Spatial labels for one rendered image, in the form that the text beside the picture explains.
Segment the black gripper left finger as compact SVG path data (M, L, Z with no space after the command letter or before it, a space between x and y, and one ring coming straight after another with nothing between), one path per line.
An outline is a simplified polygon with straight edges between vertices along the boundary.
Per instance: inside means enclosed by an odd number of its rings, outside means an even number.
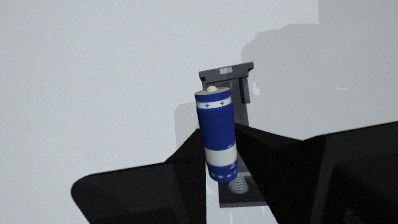
M160 209L178 224L207 224L206 153L200 128L164 162L89 174L70 189L89 224Z

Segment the blue and white battery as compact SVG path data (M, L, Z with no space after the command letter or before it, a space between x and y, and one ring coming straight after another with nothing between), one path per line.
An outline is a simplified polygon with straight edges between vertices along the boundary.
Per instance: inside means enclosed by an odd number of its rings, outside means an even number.
M219 183L231 182L238 173L231 89L209 86L194 95L209 176Z

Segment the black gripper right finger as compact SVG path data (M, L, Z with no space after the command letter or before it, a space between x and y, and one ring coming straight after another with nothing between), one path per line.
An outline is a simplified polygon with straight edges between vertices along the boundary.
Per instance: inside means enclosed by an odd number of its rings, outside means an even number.
M398 121L303 141L235 123L235 137L278 224L320 224L336 164L398 152Z

